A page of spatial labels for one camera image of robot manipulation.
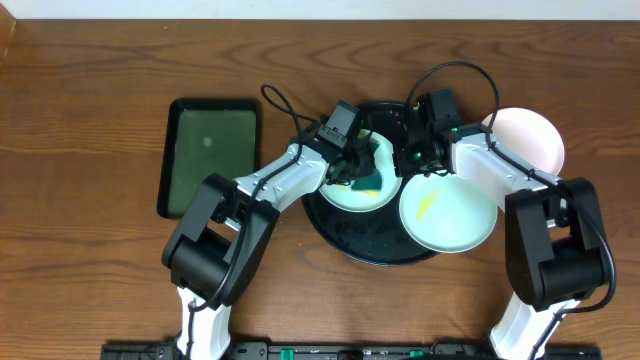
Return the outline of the green and yellow sponge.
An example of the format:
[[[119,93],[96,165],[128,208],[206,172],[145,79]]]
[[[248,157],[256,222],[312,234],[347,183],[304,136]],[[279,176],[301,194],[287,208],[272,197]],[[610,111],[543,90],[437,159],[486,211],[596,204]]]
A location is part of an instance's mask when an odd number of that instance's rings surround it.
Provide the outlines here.
[[[370,140],[367,145],[359,148],[357,153],[356,178],[350,188],[360,192],[380,192],[383,185],[381,172],[375,165],[375,151],[380,144]]]

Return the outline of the mint green plate top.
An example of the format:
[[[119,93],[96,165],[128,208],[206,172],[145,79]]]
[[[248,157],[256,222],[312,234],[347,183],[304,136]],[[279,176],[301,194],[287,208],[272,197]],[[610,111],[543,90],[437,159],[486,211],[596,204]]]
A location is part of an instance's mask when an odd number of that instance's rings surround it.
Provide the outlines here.
[[[375,165],[383,179],[381,191],[353,191],[350,188],[352,182],[349,185],[323,185],[320,194],[331,205],[349,212],[369,212],[386,205],[400,189],[402,179],[395,173],[392,143],[376,132],[371,138],[380,144],[375,151]]]

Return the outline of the white pinkish plate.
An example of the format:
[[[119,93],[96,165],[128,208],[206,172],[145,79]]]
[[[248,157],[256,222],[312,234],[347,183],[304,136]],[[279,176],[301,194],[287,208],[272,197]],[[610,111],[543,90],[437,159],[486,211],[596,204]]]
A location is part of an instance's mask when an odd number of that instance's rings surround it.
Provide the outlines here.
[[[565,147],[556,127],[543,115],[526,108],[498,111],[492,126],[497,147],[509,157],[526,161],[547,174],[558,175],[565,160]]]

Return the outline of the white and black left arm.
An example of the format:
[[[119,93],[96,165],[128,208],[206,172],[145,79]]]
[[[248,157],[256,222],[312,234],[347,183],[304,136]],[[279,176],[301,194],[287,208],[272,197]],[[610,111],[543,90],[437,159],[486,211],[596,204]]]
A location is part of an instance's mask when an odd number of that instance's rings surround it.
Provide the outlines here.
[[[213,174],[202,182],[161,257],[182,302],[181,358],[224,355],[232,306],[255,276],[280,214],[325,184],[373,175],[378,147],[370,136],[342,149],[295,138],[284,155],[251,175]]]

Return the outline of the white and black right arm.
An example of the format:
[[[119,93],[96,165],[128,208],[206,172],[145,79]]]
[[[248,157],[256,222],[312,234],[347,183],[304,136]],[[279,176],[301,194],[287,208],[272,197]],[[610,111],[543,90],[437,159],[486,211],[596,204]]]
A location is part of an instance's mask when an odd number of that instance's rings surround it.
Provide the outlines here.
[[[409,179],[400,219],[420,245],[457,253],[484,241],[504,214],[513,294],[489,339],[501,359],[538,359],[567,315],[611,302],[616,267],[593,184],[546,172],[530,153],[532,136],[549,122],[516,130],[520,150],[507,147],[508,132],[494,124],[465,125],[449,112],[405,115],[395,159]]]

